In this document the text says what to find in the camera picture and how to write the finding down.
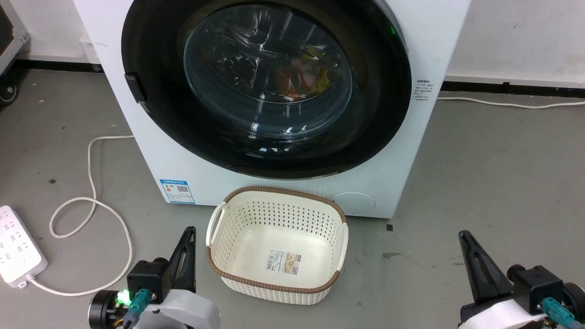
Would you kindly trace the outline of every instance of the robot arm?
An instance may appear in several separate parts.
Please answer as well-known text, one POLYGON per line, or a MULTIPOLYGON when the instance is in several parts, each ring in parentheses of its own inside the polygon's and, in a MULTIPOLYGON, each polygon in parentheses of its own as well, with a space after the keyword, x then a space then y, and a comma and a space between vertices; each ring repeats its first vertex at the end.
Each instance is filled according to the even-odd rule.
POLYGON ((469 231, 459 232, 459 242, 474 300, 461 308, 460 329, 583 329, 585 291, 578 285, 544 266, 512 265, 504 276, 469 231))
POLYGON ((90 328, 219 329, 218 309, 195 293, 194 227, 185 229, 170 261, 138 261, 126 279, 125 294, 95 294, 88 312, 90 328))

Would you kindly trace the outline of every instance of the basket handle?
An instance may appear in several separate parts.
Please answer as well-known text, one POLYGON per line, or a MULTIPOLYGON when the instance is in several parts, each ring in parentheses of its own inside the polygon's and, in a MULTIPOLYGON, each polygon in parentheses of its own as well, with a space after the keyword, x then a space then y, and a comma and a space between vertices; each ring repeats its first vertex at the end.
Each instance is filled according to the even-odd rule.
POLYGON ((343 223, 343 247, 341 249, 341 257, 339 258, 339 262, 337 263, 337 270, 341 271, 343 267, 343 261, 345 260, 345 252, 347 251, 347 240, 349 240, 349 230, 347 228, 347 223, 343 223))
POLYGON ((206 246, 211 246, 211 244, 213 243, 213 241, 215 240, 215 234, 218 231, 219 225, 221 224, 221 219, 223 218, 223 214, 225 213, 225 201, 220 203, 217 207, 215 207, 214 213, 211 214, 211 218, 209 219, 209 225, 207 225, 207 234, 205 235, 205 245, 206 246))

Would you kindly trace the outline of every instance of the power cord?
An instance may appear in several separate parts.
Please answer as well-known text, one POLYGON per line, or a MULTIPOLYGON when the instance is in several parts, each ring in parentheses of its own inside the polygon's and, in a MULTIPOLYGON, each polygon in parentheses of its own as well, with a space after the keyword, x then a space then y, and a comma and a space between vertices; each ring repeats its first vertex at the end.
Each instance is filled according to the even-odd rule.
POLYGON ((40 284, 39 282, 37 282, 35 280, 34 277, 32 276, 27 276, 27 280, 32 282, 35 286, 43 289, 46 292, 52 293, 52 294, 57 294, 59 296, 66 296, 66 297, 77 297, 77 296, 85 296, 86 294, 93 294, 96 293, 100 290, 104 290, 107 289, 108 287, 112 286, 114 283, 118 282, 118 280, 120 280, 125 274, 126 271, 128 271, 128 269, 130 268, 130 265, 132 264, 132 240, 130 239, 130 232, 128 231, 128 227, 126 226, 126 223, 124 222, 124 220, 122 219, 122 216, 120 216, 120 214, 118 214, 114 209, 112 209, 110 206, 102 203, 99 200, 96 200, 97 198, 97 192, 95 191, 95 184, 94 184, 94 179, 91 177, 91 147, 93 146, 93 144, 98 141, 98 140, 102 140, 102 139, 126 139, 126 138, 134 138, 134 136, 132 135, 126 135, 126 136, 103 136, 103 137, 97 137, 94 138, 91 142, 90 145, 87 147, 87 173, 89 175, 90 178, 90 184, 91 184, 91 190, 93 192, 93 198, 88 198, 88 197, 77 197, 77 198, 72 198, 69 201, 66 201, 65 203, 63 203, 61 206, 59 206, 59 208, 57 208, 57 210, 55 210, 55 212, 53 213, 53 216, 51 217, 51 221, 49 222, 49 231, 51 232, 51 235, 54 236, 57 239, 64 239, 64 238, 68 238, 72 235, 74 235, 75 233, 77 233, 79 230, 81 230, 83 228, 83 226, 85 226, 87 224, 87 222, 90 220, 91 216, 94 214, 95 211, 95 205, 100 205, 103 208, 106 208, 107 210, 110 211, 110 213, 113 213, 114 216, 116 216, 116 218, 120 221, 120 224, 122 224, 122 228, 124 229, 124 233, 126 234, 126 239, 128 240, 128 261, 126 263, 126 266, 124 266, 124 269, 122 270, 122 273, 120 273, 114 280, 110 281, 109 283, 106 283, 105 285, 92 289, 92 290, 88 290, 86 292, 80 292, 80 293, 64 293, 64 292, 60 292, 57 290, 53 290, 51 288, 48 288, 46 286, 43 286, 42 284, 40 284), (64 235, 59 235, 57 233, 55 233, 55 230, 53 229, 53 222, 55 221, 55 218, 57 217, 57 214, 68 204, 73 203, 75 201, 89 201, 92 202, 91 205, 91 210, 90 213, 87 215, 87 218, 81 223, 81 225, 79 225, 76 229, 74 229, 73 231, 71 231, 70 233, 64 234, 64 235))
POLYGON ((437 100, 438 101, 469 101, 469 102, 476 102, 476 103, 487 104, 487 105, 519 107, 519 108, 528 108, 528 109, 542 109, 542 108, 551 108, 551 107, 560 107, 560 106, 585 105, 585 102, 574 102, 574 103, 559 103, 559 104, 549 104, 549 105, 541 105, 541 106, 530 106, 530 105, 510 104, 510 103, 494 103, 494 102, 476 100, 474 98, 467 98, 467 97, 438 97, 437 100))

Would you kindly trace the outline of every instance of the concrete floor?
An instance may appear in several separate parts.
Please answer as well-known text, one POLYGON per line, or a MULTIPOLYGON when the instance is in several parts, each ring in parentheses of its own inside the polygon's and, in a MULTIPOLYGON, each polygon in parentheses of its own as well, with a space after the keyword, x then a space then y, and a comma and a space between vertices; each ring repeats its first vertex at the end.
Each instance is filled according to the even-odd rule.
MULTIPOLYGON (((438 102, 391 220, 394 232, 386 231, 386 220, 351 218, 343 273, 326 299, 311 307, 255 299, 225 286, 203 255, 212 208, 165 203, 134 140, 97 144, 93 170, 98 198, 128 223, 134 260, 170 257, 183 229, 196 226, 197 290, 217 304, 222 328, 456 328, 459 308, 472 301, 457 241, 462 229, 474 233, 504 271, 514 263, 540 264, 585 285, 584 122, 585 107, 438 102)), ((0 132, 0 204, 19 213, 49 260, 38 281, 68 292, 110 281, 128 252, 115 217, 98 209, 83 230, 62 240, 48 228, 61 203, 91 196, 89 141, 130 133, 105 76, 29 71, 19 99, 0 110, 0 132)), ((77 227, 89 208, 68 207, 57 232, 77 227)), ((124 286, 123 280, 113 288, 124 286)), ((3 283, 0 296, 3 328, 88 327, 91 296, 59 297, 3 283)))

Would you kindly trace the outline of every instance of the power outlet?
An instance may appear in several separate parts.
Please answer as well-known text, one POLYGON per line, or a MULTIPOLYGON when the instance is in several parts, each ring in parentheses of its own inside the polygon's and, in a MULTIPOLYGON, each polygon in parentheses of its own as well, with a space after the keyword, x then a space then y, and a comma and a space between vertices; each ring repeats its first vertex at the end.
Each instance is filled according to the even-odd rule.
POLYGON ((0 207, 0 275, 11 287, 24 288, 27 275, 47 268, 47 260, 18 215, 7 205, 0 207))

